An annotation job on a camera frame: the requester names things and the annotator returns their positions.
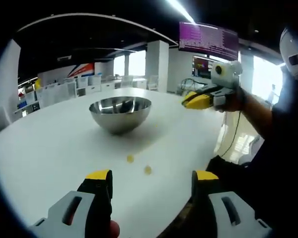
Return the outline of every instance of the purple screen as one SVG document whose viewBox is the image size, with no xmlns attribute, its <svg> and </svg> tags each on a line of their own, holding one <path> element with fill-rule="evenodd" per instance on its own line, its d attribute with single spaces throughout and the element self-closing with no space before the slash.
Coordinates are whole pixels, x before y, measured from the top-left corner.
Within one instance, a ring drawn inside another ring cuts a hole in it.
<svg viewBox="0 0 298 238">
<path fill-rule="evenodd" d="M 212 25 L 180 22 L 179 49 L 237 60 L 238 36 L 236 32 Z"/>
</svg>

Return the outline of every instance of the ceiling light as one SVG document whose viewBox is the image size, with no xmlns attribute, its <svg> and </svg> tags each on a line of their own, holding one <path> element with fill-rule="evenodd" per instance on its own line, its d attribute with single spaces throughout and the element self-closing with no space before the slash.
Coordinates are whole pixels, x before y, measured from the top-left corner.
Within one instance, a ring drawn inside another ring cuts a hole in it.
<svg viewBox="0 0 298 238">
<path fill-rule="evenodd" d="M 285 62 L 283 62 L 283 63 L 281 63 L 281 64 L 279 64 L 279 65 L 277 65 L 278 67 L 283 67 L 283 66 L 285 66 L 286 65 L 286 63 Z"/>
<path fill-rule="evenodd" d="M 177 0 L 167 0 L 171 6 L 173 6 L 178 12 L 180 12 L 189 22 L 195 23 L 190 14 L 184 9 L 184 7 Z"/>
</svg>

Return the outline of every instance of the red graphic on wall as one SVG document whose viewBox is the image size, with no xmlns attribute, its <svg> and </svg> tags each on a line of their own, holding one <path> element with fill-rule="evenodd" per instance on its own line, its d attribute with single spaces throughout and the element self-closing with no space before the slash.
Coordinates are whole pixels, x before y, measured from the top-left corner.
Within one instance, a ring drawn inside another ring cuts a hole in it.
<svg viewBox="0 0 298 238">
<path fill-rule="evenodd" d="M 68 75 L 68 78 L 77 76 L 82 73 L 88 73 L 88 72 L 91 72 L 91 73 L 94 72 L 94 63 L 88 63 L 82 68 L 77 67 Z"/>
</svg>

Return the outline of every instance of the window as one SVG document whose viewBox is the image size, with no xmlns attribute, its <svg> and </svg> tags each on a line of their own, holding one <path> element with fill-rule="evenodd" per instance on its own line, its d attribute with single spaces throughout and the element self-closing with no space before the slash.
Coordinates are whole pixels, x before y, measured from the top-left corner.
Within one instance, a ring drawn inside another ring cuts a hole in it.
<svg viewBox="0 0 298 238">
<path fill-rule="evenodd" d="M 129 55 L 129 75 L 144 76 L 146 74 L 146 51 L 138 51 Z"/>
<path fill-rule="evenodd" d="M 210 59 L 213 59 L 213 60 L 217 60 L 219 62 L 223 62 L 223 63 L 228 63 L 230 62 L 229 60 L 226 60 L 226 59 L 222 59 L 220 57 L 216 57 L 216 56 L 210 56 Z M 240 51 L 238 52 L 238 58 L 237 60 L 240 62 Z"/>
<path fill-rule="evenodd" d="M 114 75 L 125 75 L 125 56 L 118 56 L 114 59 Z"/>
<path fill-rule="evenodd" d="M 275 104 L 283 86 L 283 73 L 277 65 L 254 56 L 252 94 Z"/>
<path fill-rule="evenodd" d="M 210 59 L 217 60 L 217 61 L 220 61 L 220 62 L 223 62 L 223 63 L 228 63 L 229 62 L 229 60 L 222 59 L 222 58 L 216 57 L 216 56 L 210 56 Z"/>
</svg>

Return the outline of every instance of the monitor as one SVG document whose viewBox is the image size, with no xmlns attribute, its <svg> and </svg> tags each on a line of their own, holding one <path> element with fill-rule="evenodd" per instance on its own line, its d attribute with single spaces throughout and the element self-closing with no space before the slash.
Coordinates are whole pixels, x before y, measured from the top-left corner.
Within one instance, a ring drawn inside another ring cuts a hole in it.
<svg viewBox="0 0 298 238">
<path fill-rule="evenodd" d="M 238 35 L 213 25 L 180 22 L 179 50 L 237 60 Z"/>
<path fill-rule="evenodd" d="M 209 70 L 209 62 L 199 57 L 193 57 L 192 62 L 192 76 L 211 78 L 211 71 Z"/>
</svg>

